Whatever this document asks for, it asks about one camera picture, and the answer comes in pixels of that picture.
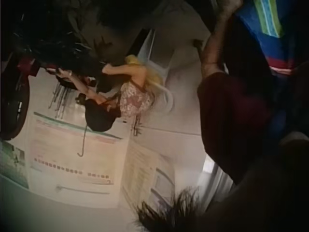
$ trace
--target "wall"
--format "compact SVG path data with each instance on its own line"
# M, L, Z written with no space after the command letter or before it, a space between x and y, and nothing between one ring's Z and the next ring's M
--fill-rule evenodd
M13 232L124 232L133 218L125 209L94 209L58 203L1 178L1 224Z

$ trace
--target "person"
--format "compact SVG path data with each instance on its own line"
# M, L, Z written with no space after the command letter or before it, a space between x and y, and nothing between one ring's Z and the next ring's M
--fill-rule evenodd
M265 135L275 116L276 78L259 44L234 15L241 5L234 1L222 7L200 53L203 80L197 91L205 150L236 186L206 210L187 189L170 207L152 209L143 202L137 209L138 223L146 231L260 232L306 226L309 65L291 72L292 108L296 103L299 107L291 113L294 119L286 124L276 149L267 149Z
M85 101L85 118L93 131L107 131L117 117L132 117L147 111L155 98L146 83L147 68L143 65L125 64L112 66L106 64L102 72L117 76L128 75L130 80L121 86L113 97L107 99L90 89L72 71L59 69L60 78L68 78L76 88L88 98Z

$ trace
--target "floral dress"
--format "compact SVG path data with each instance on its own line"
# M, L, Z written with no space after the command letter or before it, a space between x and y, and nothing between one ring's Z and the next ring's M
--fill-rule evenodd
M147 111L154 103L155 96L151 90L141 88L133 81L124 83L120 89L121 116L132 117Z

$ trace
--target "dark hair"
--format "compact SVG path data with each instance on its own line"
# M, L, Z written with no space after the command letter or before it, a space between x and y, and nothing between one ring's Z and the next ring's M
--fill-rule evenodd
M108 131L116 119L116 116L108 112L103 105L98 105L93 99L86 100L85 109L87 125L93 131Z
M174 197L171 206L154 210L146 202L137 209L138 224L150 232L182 232L193 231L197 219L203 214L200 202L190 189L183 190Z

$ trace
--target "white chair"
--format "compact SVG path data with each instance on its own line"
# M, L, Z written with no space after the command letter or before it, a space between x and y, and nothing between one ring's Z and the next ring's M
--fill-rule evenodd
M154 108L152 110L152 113L157 115L164 115L168 114L172 110L174 101L172 93L165 87L166 79L169 75L173 51L167 58L164 59L164 63L156 62L155 57L153 56L154 54L153 51L156 44L155 39L156 39L155 31L151 30L147 38L145 39L145 42L142 45L137 57L148 68L154 70L162 79L162 85L152 81L149 81L149 83L164 94L163 100L165 106L163 107L163 109L160 110Z

